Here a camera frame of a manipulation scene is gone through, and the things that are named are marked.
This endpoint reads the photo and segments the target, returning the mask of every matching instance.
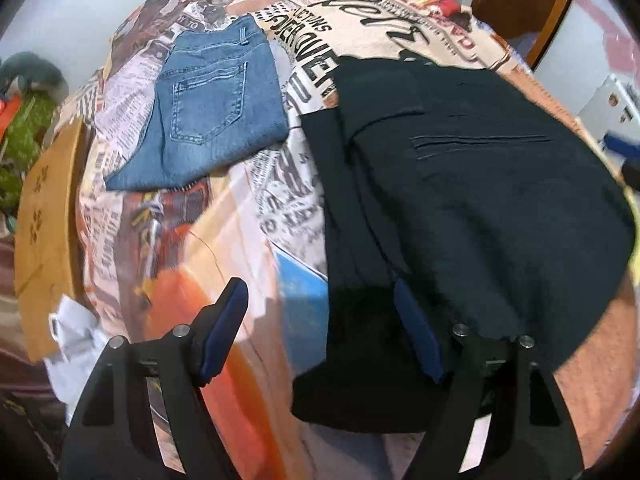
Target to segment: folded black pants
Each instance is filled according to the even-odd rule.
[[[446,372],[459,322],[488,338],[530,335],[558,368],[633,248],[609,171],[489,70],[343,57],[332,76],[339,107],[302,119],[325,192],[326,360],[294,381],[294,415],[350,431],[427,427],[447,376],[422,371],[420,333],[394,305],[399,278]]]

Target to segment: belt loop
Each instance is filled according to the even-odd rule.
[[[243,26],[240,28],[240,44],[246,45],[248,43],[249,41],[246,38],[246,27]]]

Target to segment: silver screw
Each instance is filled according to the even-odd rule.
[[[453,333],[458,337],[466,337],[469,335],[469,327],[465,324],[458,323],[453,326]]]
[[[529,335],[521,335],[518,338],[518,343],[524,348],[533,348],[536,345],[536,342],[533,341],[533,338]]]
[[[124,345],[124,338],[121,335],[109,339],[109,346],[113,349],[120,348],[122,345]]]
[[[174,326],[174,329],[171,330],[171,332],[176,337],[184,337],[189,333],[189,330],[190,330],[189,325],[180,324],[180,325]]]

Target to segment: folded blue jeans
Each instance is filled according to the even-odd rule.
[[[155,92],[136,151],[107,177],[107,190],[186,186],[288,134],[271,49],[251,15],[224,30],[181,33]]]

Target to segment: bedsheet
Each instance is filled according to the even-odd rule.
[[[104,176],[138,143],[177,35],[219,30],[248,12],[276,60],[286,142],[185,188],[105,192]],[[399,479],[420,441],[335,431],[289,413],[292,378],[324,358],[328,317],[322,189],[300,115],[337,104],[331,70],[343,54],[495,70],[589,142],[513,50],[453,0],[148,0],[112,37],[105,66],[60,110],[59,126],[80,115],[92,133],[76,223],[85,290],[107,333],[161,336],[190,322],[229,278],[247,282],[248,313],[222,373],[203,389],[246,480]],[[587,463],[613,432],[634,378],[636,311],[623,292],[591,343],[556,373]],[[606,399],[576,386],[599,374],[609,381]],[[163,457],[180,470],[159,384],[149,389]]]

